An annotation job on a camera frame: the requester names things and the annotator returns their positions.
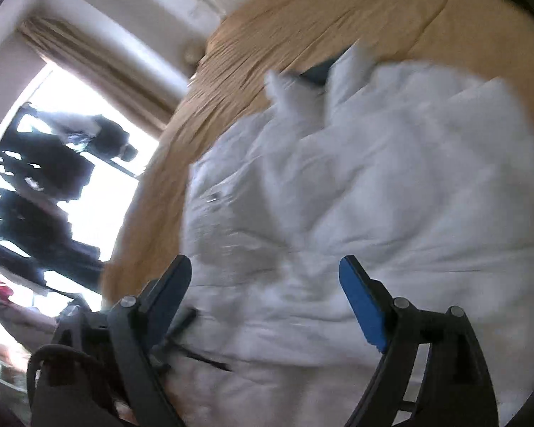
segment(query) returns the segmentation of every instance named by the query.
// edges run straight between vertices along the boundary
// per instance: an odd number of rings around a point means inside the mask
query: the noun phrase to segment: white duvet
[[[466,310],[506,422],[534,389],[534,134],[518,100],[358,45],[326,89],[269,73],[266,90],[272,107],[191,170],[185,303],[201,317],[185,344],[233,372],[174,361],[186,424],[348,420],[380,354],[338,283],[347,254],[418,308]]]

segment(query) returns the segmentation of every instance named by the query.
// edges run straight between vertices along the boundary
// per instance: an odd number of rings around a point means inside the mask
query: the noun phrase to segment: beige curtain
[[[21,34],[40,56],[95,88],[128,120],[158,138],[174,107],[132,78],[121,61],[66,22],[32,17]]]

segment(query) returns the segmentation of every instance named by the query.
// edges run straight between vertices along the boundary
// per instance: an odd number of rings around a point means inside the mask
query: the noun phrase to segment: black cable
[[[47,344],[37,349],[37,351],[30,357],[28,361],[28,370],[26,372],[26,386],[28,391],[28,401],[30,407],[33,404],[33,397],[36,392],[36,373],[37,370],[41,368],[41,364],[52,358],[58,358],[60,356],[65,356],[70,358],[77,363],[81,363],[85,366],[89,366],[91,369],[95,369],[104,374],[105,368],[103,365],[98,362],[94,357],[88,355],[87,353],[76,350],[75,348],[68,347],[67,345],[60,344]]]

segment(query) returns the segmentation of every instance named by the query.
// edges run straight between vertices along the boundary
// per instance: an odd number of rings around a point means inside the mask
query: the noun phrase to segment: mattress
[[[503,77],[534,122],[534,20],[506,0],[252,0],[209,39],[161,137],[103,274],[107,302],[140,291],[179,252],[189,165],[238,118],[268,107],[265,73],[302,72],[357,39],[378,61]]]

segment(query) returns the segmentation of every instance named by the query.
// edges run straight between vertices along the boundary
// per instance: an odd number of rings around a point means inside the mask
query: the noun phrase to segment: white comforter
[[[185,422],[346,422],[380,358],[338,283],[347,254],[418,308],[466,310],[507,421],[534,388],[534,135],[518,100],[357,45],[326,90],[276,73],[266,88],[272,107],[192,167],[182,253],[201,318],[185,343],[234,371],[175,361]]]

